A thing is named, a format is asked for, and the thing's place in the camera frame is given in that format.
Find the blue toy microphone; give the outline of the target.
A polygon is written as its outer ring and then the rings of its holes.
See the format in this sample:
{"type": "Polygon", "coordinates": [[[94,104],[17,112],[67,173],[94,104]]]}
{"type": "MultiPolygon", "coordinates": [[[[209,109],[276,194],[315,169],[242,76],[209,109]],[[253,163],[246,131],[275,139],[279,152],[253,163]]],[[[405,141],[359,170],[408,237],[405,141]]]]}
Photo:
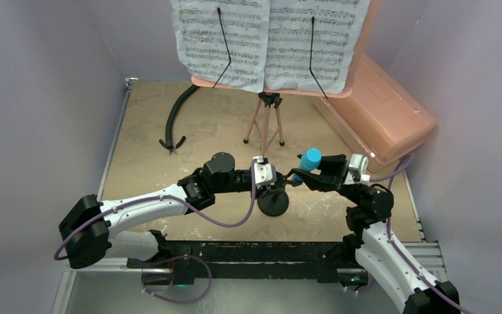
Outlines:
{"type": "Polygon", "coordinates": [[[300,157],[300,162],[298,168],[311,172],[318,168],[320,162],[322,161],[322,153],[317,148],[310,148],[306,150],[300,157]]]}

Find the black round microphone stand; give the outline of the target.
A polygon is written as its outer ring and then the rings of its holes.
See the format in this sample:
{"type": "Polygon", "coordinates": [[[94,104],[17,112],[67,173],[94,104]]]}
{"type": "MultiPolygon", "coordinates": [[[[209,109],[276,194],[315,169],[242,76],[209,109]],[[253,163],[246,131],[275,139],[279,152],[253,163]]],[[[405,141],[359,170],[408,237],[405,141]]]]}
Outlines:
{"type": "Polygon", "coordinates": [[[270,184],[258,189],[256,196],[260,211],[269,217],[279,217],[289,208],[290,199],[285,186],[280,183],[270,184]]]}

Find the pink perforated music stand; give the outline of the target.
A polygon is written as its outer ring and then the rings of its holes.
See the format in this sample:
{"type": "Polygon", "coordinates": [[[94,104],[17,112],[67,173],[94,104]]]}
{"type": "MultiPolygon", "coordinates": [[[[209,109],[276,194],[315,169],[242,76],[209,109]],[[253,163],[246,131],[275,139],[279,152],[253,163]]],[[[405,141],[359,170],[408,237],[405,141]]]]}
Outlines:
{"type": "MultiPolygon", "coordinates": [[[[360,62],[361,55],[364,51],[364,47],[367,41],[367,38],[371,32],[373,27],[378,8],[380,6],[379,1],[369,1],[370,5],[368,8],[368,13],[366,19],[363,23],[363,27],[361,29],[360,37],[355,45],[354,55],[349,67],[348,76],[346,78],[346,85],[344,90],[339,94],[326,94],[325,92],[305,92],[299,90],[270,90],[265,87],[261,92],[252,92],[258,96],[258,104],[256,105],[255,111],[257,113],[263,113],[262,122],[258,122],[256,116],[252,116],[250,119],[249,130],[256,130],[258,135],[261,138],[261,151],[265,152],[269,145],[273,140],[277,140],[280,144],[284,143],[284,135],[282,131],[282,126],[277,126],[274,132],[270,132],[269,123],[270,123],[270,115],[280,114],[280,103],[282,101],[282,94],[299,94],[306,96],[317,96],[317,97],[336,97],[336,98],[344,98],[349,96],[351,93],[351,88],[354,83],[355,73],[358,69],[358,65],[360,62]]],[[[199,86],[209,86],[211,88],[232,88],[229,86],[223,85],[213,85],[213,83],[195,78],[192,76],[192,80],[199,86]]]]}

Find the printed sheet music page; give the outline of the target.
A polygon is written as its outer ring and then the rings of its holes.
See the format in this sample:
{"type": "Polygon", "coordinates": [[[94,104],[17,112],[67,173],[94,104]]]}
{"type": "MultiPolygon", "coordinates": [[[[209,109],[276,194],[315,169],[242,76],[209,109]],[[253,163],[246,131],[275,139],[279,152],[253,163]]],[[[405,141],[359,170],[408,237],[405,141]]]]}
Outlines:
{"type": "Polygon", "coordinates": [[[265,87],[339,94],[370,2],[271,1],[265,87]]]}

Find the white paper sheet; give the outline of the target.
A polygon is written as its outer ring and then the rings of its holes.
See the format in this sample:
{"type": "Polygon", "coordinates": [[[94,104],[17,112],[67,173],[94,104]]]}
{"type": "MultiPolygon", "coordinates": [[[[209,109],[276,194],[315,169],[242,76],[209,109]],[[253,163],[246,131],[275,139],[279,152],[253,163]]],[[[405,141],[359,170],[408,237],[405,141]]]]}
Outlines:
{"type": "Polygon", "coordinates": [[[171,1],[180,62],[197,79],[248,92],[265,84],[270,1],[171,1]]]}

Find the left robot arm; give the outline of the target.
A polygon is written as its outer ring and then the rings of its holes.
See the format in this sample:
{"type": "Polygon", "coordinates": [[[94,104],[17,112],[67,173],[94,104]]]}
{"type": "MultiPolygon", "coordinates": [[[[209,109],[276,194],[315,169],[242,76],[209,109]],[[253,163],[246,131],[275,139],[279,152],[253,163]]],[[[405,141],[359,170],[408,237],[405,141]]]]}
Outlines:
{"type": "Polygon", "coordinates": [[[218,194],[249,192],[250,206],[268,192],[284,186],[287,177],[264,156],[256,156],[246,169],[236,169],[234,157],[218,152],[190,175],[163,189],[123,200],[100,201],[95,194],[81,197],[60,222],[62,242],[55,260],[68,260],[73,269],[103,258],[126,257],[165,265],[169,250],[157,231],[131,232],[153,220],[196,213],[219,226],[221,222],[202,211],[218,194]]]}

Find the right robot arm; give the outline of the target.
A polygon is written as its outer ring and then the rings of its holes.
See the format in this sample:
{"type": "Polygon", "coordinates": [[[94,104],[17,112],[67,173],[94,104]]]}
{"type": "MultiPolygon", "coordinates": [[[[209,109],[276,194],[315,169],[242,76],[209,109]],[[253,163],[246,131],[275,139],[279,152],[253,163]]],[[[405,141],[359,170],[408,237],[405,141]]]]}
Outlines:
{"type": "Polygon", "coordinates": [[[465,313],[456,287],[428,272],[392,231],[393,193],[370,182],[367,165],[362,154],[342,154],[321,157],[318,173],[290,173],[310,190],[336,192],[355,204],[346,209],[352,233],[343,238],[341,258],[373,276],[401,313],[465,313]]]}

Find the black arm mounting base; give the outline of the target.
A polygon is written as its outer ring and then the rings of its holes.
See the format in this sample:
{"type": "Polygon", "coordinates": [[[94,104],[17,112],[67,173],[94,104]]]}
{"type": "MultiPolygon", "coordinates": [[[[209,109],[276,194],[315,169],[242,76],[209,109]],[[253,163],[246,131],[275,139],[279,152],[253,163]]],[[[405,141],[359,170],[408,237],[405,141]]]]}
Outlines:
{"type": "Polygon", "coordinates": [[[148,262],[129,258],[128,268],[171,270],[173,283],[195,279],[308,279],[362,287],[370,277],[343,242],[169,240],[148,262]]]}

